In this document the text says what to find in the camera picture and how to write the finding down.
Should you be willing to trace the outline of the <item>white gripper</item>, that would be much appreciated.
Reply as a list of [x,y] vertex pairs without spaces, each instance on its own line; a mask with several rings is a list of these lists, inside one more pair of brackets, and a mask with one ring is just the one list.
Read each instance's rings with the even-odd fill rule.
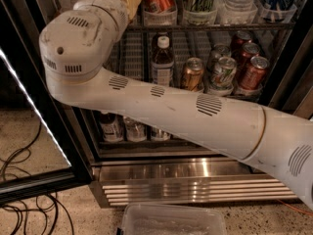
[[128,19],[132,21],[142,0],[78,0],[74,10],[87,10],[89,7],[100,8],[108,13],[117,26],[117,41],[120,40],[128,26]]

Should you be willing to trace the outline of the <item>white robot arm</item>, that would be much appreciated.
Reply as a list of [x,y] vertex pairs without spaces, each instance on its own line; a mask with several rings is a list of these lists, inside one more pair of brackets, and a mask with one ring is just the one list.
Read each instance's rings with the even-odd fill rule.
[[129,23],[122,0],[78,0],[41,31],[51,95],[159,128],[277,178],[313,209],[313,123],[251,102],[153,85],[106,70]]

